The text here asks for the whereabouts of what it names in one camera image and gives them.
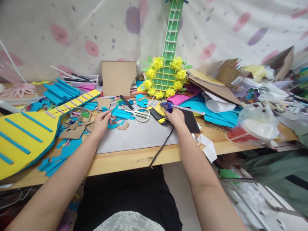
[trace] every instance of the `floral fabric backdrop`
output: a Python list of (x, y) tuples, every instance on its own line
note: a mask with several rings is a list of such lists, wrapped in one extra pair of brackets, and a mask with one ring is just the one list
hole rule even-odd
[[(0, 39), (29, 81), (66, 72), (101, 75), (101, 61), (137, 61), (163, 52), (164, 0), (2, 0)], [(306, 0), (190, 0), (176, 56), (214, 74), (223, 60), (261, 64), (295, 45), (293, 67), (308, 62)], [(8, 61), (0, 47), (0, 61)]]

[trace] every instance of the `cutting mat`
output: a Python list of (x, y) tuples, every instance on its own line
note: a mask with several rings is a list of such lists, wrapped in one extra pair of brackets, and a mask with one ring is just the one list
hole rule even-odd
[[(155, 107), (158, 103), (160, 101), (154, 100), (151, 106)], [(133, 107), (135, 109), (140, 108), (136, 104)], [(117, 128), (106, 130), (104, 137), (98, 144), (97, 154), (162, 146), (172, 130), (171, 124), (169, 124), (169, 127), (163, 126), (153, 116), (150, 116), (146, 123), (137, 120), (127, 121), (129, 126), (126, 130)], [(166, 145), (178, 143), (178, 136), (174, 129)]]

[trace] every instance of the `black skirt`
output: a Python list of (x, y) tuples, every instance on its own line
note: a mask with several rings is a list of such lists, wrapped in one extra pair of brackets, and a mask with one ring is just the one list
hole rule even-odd
[(120, 211), (138, 212), (166, 231), (182, 230), (161, 165), (88, 177), (74, 231), (92, 231)]

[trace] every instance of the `power cord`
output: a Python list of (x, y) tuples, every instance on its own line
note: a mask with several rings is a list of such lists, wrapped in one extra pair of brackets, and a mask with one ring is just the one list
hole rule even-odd
[(152, 168), (152, 165), (153, 165), (153, 163), (154, 163), (156, 157), (158, 156), (158, 154), (162, 151), (162, 149), (163, 149), (164, 146), (166, 145), (168, 139), (170, 138), (170, 136), (171, 136), (171, 134), (172, 134), (172, 132), (173, 132), (173, 129), (174, 129), (174, 126), (173, 126), (173, 124), (172, 124), (172, 130), (171, 130), (170, 134), (168, 135), (167, 139), (165, 140), (163, 146), (161, 146), (160, 150), (159, 150), (159, 151), (155, 154), (155, 156), (153, 157), (153, 160), (152, 160), (152, 162), (151, 162), (149, 168)]

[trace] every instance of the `hand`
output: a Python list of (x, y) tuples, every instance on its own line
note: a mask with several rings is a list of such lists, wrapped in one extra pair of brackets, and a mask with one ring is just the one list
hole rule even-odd
[(111, 124), (110, 118), (115, 118), (115, 116), (111, 114), (111, 110), (99, 114), (94, 120), (91, 136), (97, 139), (101, 139), (105, 134), (108, 123)]
[(167, 119), (174, 125), (175, 128), (185, 126), (185, 116), (183, 112), (178, 108), (173, 108), (172, 113), (165, 111)]

